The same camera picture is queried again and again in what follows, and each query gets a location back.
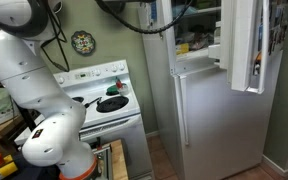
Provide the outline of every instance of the stove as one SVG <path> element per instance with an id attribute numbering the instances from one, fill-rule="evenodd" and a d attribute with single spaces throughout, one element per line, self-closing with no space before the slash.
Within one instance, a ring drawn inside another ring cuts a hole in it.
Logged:
<path id="1" fill-rule="evenodd" d="M 80 140 L 93 143 L 100 138 L 101 143 L 106 144 L 121 139 L 129 179 L 153 179 L 141 111 L 126 61 L 85 67 L 54 77 L 68 96 L 86 107 Z M 127 95 L 111 91 L 116 78 L 128 86 Z M 44 117 L 39 116 L 35 123 L 43 120 Z M 30 134 L 27 128 L 15 143 L 24 144 Z"/>

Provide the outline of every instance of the refrigerator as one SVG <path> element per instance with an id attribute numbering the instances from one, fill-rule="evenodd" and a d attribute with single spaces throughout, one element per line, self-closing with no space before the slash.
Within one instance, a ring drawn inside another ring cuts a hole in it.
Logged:
<path id="1" fill-rule="evenodd" d="M 168 24 L 183 2 L 139 4 L 141 27 Z M 180 180 L 261 163 L 287 34 L 287 0 L 198 3 L 172 28 L 142 36 L 159 135 Z M 201 34 L 207 43 L 196 50 Z"/>

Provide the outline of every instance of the floor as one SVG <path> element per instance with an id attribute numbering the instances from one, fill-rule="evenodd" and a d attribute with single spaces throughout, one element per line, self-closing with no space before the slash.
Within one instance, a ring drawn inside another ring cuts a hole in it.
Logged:
<path id="1" fill-rule="evenodd" d="M 147 139 L 156 180 L 179 180 L 159 136 Z M 285 180 L 265 164 L 237 174 L 226 180 Z"/>

